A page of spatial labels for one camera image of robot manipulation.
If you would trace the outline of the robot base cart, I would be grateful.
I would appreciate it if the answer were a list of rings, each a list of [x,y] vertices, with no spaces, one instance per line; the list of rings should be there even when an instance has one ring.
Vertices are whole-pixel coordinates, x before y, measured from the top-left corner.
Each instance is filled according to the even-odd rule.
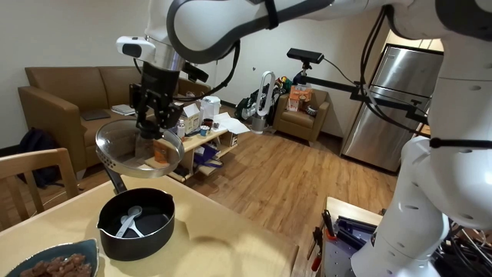
[[[352,257],[372,241],[381,215],[327,197],[321,220],[322,226],[313,231],[318,255],[312,268],[318,269],[316,277],[356,277]],[[478,255],[462,245],[462,240],[445,238],[425,265],[416,265],[410,271],[392,268],[376,274],[364,271],[361,277],[492,277],[492,274]]]

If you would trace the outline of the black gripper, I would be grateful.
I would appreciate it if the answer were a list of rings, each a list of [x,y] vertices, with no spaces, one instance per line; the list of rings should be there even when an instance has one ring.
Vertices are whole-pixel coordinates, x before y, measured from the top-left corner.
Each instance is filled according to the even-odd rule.
[[[172,128],[181,109],[173,105],[178,72],[166,71],[144,61],[139,81],[129,86],[129,103],[136,112],[136,126],[143,138],[159,138],[163,129]]]

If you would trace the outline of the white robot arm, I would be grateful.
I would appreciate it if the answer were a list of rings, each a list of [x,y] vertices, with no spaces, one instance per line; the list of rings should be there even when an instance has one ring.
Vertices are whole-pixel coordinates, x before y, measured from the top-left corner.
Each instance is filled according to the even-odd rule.
[[[149,0],[141,58],[209,63],[256,31],[296,18],[378,9],[404,38],[438,38],[442,61],[424,108],[429,137],[401,149],[393,200],[350,257],[356,277],[427,277],[452,221],[492,226],[490,0]]]

